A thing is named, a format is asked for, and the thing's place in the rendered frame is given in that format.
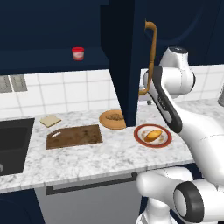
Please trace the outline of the navy open cabinet door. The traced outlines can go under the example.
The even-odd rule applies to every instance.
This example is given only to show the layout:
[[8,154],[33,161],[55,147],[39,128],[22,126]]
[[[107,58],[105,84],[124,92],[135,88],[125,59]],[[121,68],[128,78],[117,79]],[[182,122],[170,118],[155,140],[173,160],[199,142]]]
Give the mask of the navy open cabinet door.
[[127,127],[136,125],[146,0],[109,0],[101,7],[101,48]]

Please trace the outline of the navy open wall cabinet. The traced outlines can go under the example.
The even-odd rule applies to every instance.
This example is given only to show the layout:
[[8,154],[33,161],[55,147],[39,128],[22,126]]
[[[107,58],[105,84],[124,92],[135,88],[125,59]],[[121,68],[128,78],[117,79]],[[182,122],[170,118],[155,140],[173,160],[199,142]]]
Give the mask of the navy open wall cabinet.
[[[101,8],[109,0],[0,0],[0,75],[106,69]],[[83,47],[74,60],[72,48]]]

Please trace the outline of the black sink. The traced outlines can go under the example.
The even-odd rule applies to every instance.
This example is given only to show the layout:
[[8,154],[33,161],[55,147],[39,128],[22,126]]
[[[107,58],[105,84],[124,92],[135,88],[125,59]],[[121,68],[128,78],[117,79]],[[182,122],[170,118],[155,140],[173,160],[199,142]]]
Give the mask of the black sink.
[[34,118],[0,122],[0,176],[22,173]]

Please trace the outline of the grey dishwasher front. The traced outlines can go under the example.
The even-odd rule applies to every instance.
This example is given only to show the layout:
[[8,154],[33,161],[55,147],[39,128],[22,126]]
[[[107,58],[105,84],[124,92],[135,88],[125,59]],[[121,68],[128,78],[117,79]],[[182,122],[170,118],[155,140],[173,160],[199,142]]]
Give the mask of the grey dishwasher front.
[[[122,179],[129,175],[53,185],[53,188]],[[54,195],[47,195],[46,188],[35,190],[45,224],[135,224],[139,214],[141,196],[136,181]]]

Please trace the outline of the brown wooden cutting board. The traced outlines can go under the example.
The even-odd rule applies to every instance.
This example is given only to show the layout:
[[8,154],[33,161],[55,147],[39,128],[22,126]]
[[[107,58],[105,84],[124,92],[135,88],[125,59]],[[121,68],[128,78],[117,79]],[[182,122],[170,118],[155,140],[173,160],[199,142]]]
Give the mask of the brown wooden cutting board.
[[98,144],[102,135],[98,124],[56,129],[46,137],[47,150],[77,145]]

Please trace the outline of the brown round pastry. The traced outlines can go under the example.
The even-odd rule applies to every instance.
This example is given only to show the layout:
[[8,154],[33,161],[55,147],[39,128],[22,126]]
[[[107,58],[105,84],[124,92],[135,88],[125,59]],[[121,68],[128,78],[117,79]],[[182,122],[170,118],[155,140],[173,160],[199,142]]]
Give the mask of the brown round pastry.
[[106,115],[106,118],[113,121],[121,121],[123,120],[123,115],[114,113],[114,114]]

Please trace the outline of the grey metal object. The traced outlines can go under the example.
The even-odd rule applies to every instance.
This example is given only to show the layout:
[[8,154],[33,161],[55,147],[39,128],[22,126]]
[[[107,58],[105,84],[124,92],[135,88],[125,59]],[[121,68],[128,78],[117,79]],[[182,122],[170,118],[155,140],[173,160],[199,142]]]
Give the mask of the grey metal object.
[[219,98],[218,98],[218,103],[224,107],[224,89],[221,90]]

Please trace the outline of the red jam jar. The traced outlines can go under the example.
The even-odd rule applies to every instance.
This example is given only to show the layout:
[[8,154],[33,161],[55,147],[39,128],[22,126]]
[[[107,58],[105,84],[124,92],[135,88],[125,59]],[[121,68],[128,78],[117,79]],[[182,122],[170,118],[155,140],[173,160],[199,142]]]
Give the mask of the red jam jar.
[[72,48],[73,59],[81,61],[84,59],[84,48],[83,47],[73,47]]

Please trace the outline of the navy base cabinet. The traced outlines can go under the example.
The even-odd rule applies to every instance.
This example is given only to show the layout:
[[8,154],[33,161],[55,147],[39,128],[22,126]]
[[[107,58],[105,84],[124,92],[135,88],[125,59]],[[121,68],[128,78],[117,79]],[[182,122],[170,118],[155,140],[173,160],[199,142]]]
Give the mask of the navy base cabinet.
[[0,194],[0,224],[45,224],[33,189]]

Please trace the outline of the golden croissant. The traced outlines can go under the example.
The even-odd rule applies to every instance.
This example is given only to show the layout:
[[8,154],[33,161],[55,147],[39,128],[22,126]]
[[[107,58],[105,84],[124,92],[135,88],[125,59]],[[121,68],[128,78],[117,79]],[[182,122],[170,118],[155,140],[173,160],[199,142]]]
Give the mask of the golden croissant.
[[162,131],[160,129],[154,129],[153,131],[149,132],[145,138],[144,141],[145,142],[153,142],[155,141],[157,138],[159,138],[162,134]]

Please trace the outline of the grey wall socket plate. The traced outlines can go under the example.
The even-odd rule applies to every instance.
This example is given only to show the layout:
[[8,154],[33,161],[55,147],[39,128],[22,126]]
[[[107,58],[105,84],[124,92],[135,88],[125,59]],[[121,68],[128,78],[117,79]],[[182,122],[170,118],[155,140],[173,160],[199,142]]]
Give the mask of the grey wall socket plate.
[[15,92],[25,92],[27,90],[25,77],[22,74],[12,75],[10,80]]
[[0,75],[0,93],[10,93],[12,91],[9,77]]

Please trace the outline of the navy closed wall cabinet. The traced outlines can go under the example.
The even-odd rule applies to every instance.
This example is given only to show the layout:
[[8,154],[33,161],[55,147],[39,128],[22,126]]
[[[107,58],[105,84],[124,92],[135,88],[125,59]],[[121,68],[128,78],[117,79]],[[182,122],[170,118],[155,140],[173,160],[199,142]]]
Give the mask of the navy closed wall cabinet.
[[157,65],[168,46],[185,48],[191,66],[224,64],[224,0],[147,0],[145,18],[157,26]]

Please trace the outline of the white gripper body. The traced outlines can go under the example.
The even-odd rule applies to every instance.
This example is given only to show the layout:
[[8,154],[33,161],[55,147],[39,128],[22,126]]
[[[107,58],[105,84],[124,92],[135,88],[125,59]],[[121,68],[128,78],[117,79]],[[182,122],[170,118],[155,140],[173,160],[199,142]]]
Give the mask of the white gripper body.
[[[145,90],[147,88],[148,83],[149,70],[144,69],[141,71],[141,79],[140,79],[140,89]],[[140,96],[141,101],[152,101],[152,98],[149,93],[143,94]]]

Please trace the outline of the red rimmed white plate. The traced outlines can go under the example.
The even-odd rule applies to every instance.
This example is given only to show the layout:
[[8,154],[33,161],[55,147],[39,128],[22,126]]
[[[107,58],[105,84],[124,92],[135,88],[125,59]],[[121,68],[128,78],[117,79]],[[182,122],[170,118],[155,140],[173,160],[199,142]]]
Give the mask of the red rimmed white plate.
[[[160,130],[161,135],[154,141],[145,141],[147,135],[154,130]],[[150,148],[164,148],[172,142],[172,134],[166,128],[153,123],[146,123],[136,127],[134,137],[140,144]]]

